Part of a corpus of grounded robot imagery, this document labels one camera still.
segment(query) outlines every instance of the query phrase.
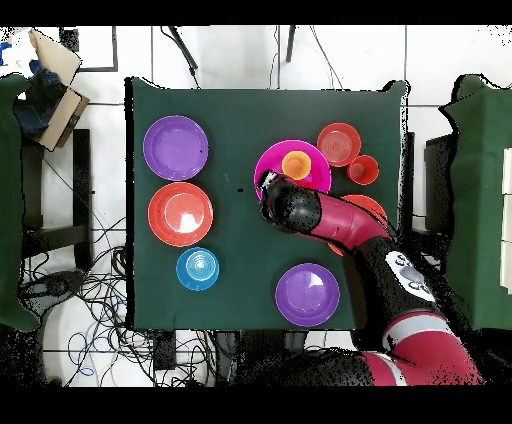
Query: blue cup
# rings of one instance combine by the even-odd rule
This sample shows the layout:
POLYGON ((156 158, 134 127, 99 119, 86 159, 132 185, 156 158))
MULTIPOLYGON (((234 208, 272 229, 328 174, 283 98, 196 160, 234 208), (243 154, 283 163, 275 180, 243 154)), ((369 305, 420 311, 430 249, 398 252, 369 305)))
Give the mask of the blue cup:
POLYGON ((206 290, 219 277, 219 261, 208 249, 193 247, 178 258, 176 274, 180 283, 187 289, 206 290))

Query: plate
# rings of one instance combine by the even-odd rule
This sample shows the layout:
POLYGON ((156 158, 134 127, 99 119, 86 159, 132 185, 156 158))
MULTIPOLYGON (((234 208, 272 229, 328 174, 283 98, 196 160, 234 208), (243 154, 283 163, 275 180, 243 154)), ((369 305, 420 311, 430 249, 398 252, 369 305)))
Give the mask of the plate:
POLYGON ((314 327, 334 314, 340 289, 328 269, 305 263, 286 271, 277 283, 275 299, 281 314, 292 324, 314 327))
POLYGON ((254 170, 254 189, 258 199, 261 200, 261 190, 258 188, 258 180, 267 169, 283 174, 282 162, 284 157, 292 152, 306 153, 311 159, 311 170, 302 180, 294 181, 295 184, 305 188, 328 193, 331 189, 331 170, 324 155, 312 144, 302 140, 284 140, 270 146, 261 155, 254 170))
POLYGON ((203 129, 186 116, 166 116, 144 136, 144 159, 159 177, 184 181, 197 175, 208 158, 203 129))
MULTIPOLYGON (((377 218, 384 227, 388 226, 388 216, 386 215, 386 211, 384 208, 374 199, 368 196, 363 196, 362 194, 349 194, 347 196, 342 197, 343 200, 347 202, 353 203, 354 205, 360 206, 363 209, 366 209, 370 212, 375 218, 377 218)), ((337 246, 334 246, 331 243, 327 243, 327 245, 331 248, 334 253, 337 253, 340 256, 343 256, 343 252, 337 246)))
POLYGON ((206 193, 190 183, 171 183, 149 202, 148 221, 153 233, 175 247, 201 240, 213 222, 213 208, 206 193))

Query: blue object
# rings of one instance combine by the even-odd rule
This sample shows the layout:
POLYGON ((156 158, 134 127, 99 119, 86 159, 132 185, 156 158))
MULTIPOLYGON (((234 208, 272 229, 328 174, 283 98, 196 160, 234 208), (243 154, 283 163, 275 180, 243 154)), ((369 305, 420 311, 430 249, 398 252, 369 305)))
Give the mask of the blue object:
POLYGON ((12 47, 11 43, 8 43, 7 41, 0 42, 0 66, 4 64, 4 61, 2 60, 2 50, 8 49, 12 47))
POLYGON ((41 66, 41 62, 39 60, 34 60, 34 59, 32 59, 29 62, 28 67, 30 68, 30 70, 32 71, 33 74, 36 74, 37 71, 43 69, 43 67, 41 66))
POLYGON ((206 290, 219 277, 219 261, 208 249, 193 247, 178 258, 176 274, 180 283, 187 289, 206 290))

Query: red bowl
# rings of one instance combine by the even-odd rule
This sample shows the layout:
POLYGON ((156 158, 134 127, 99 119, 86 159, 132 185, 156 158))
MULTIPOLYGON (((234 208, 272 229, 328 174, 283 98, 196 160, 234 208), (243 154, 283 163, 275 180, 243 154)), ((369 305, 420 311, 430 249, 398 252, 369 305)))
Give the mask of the red bowl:
POLYGON ((329 165, 349 165, 361 150, 361 138, 356 129, 348 124, 327 125, 318 136, 316 146, 325 156, 329 165))

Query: purple plate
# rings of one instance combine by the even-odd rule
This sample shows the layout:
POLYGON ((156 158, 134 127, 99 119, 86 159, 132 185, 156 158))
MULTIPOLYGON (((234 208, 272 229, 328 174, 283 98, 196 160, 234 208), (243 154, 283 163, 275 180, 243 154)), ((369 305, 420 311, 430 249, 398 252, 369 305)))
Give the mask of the purple plate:
POLYGON ((144 136, 144 159, 158 176, 184 181, 196 175, 208 158, 208 139, 203 129, 185 116, 166 116, 144 136))
POLYGON ((336 278, 320 265, 296 265, 277 283, 279 312, 300 327, 314 327, 327 321, 336 311, 339 300, 336 278))

